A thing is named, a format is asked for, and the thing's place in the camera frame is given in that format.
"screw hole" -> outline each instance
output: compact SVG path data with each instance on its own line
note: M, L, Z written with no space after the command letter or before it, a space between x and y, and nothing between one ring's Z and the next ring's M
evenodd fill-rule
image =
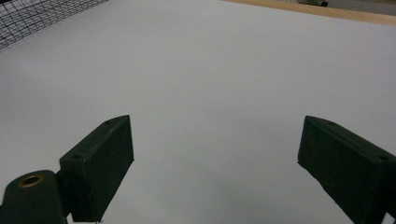
M388 161L389 160L389 158L388 157L386 157L386 156L382 156L382 155L380 155L380 156L377 156L381 161Z
M44 179L43 175L30 175L30 176L27 176L26 178L24 178L20 182L19 186L21 188L30 188L30 187L40 183L43 179Z
M81 153L76 153L73 155L73 160L81 160L83 155Z

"metal grid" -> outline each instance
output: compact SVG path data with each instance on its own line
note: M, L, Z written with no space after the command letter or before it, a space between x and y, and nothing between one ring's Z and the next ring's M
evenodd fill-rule
M0 49L107 0L0 0Z

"wire mesh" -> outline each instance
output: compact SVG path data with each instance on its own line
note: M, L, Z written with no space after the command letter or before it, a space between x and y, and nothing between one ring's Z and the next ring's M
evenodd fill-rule
M0 0L0 49L107 0Z

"wooden edge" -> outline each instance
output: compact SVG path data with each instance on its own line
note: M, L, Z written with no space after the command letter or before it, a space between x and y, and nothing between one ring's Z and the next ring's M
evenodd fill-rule
M221 0L258 7L271 7L287 11L303 12L312 15L326 16L338 19L365 21L377 24L386 24L396 26L396 16L374 14L369 12L359 12L329 7L314 7L302 4L279 2L276 0Z

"white surface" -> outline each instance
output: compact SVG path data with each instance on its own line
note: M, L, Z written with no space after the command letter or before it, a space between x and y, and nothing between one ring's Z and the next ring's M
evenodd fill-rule
M297 164L304 116L396 153L395 36L214 0L111 0L0 53L0 189L57 171L129 114L135 162L104 223L351 223Z

